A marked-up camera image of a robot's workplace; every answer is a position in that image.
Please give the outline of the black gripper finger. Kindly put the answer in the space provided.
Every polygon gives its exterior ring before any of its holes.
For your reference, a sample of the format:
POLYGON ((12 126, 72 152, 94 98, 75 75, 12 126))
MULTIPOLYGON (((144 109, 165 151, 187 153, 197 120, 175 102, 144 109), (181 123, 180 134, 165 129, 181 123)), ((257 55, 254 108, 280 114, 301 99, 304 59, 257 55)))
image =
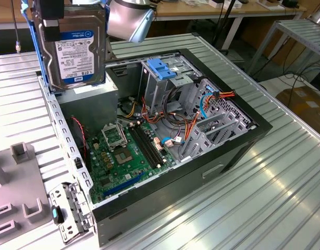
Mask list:
POLYGON ((64 17, 64 1, 41 1, 41 24, 47 42, 60 40, 59 19, 64 17))

